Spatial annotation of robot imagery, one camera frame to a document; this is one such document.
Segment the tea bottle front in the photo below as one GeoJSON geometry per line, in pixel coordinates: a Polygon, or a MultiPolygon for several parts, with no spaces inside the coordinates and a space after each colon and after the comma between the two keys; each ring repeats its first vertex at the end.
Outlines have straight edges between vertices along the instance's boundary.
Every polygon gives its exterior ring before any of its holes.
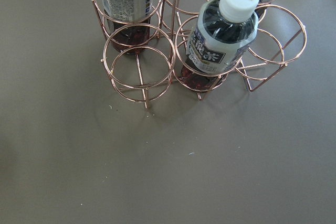
{"type": "Polygon", "coordinates": [[[211,0],[200,10],[186,44],[181,81],[208,90],[223,82],[217,74],[237,66],[257,35],[259,0],[211,0]]]}

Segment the tea bottle back left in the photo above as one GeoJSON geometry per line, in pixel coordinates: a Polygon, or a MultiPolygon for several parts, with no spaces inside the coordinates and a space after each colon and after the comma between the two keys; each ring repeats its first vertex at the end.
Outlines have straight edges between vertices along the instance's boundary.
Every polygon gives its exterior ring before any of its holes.
{"type": "MultiPolygon", "coordinates": [[[[121,22],[136,23],[144,20],[150,23],[151,0],[102,0],[104,13],[117,20],[108,20],[108,27],[111,32],[123,26],[121,22]]],[[[138,46],[149,39],[150,28],[146,26],[132,26],[126,28],[114,36],[112,43],[115,50],[121,52],[129,46],[138,46]]]]}

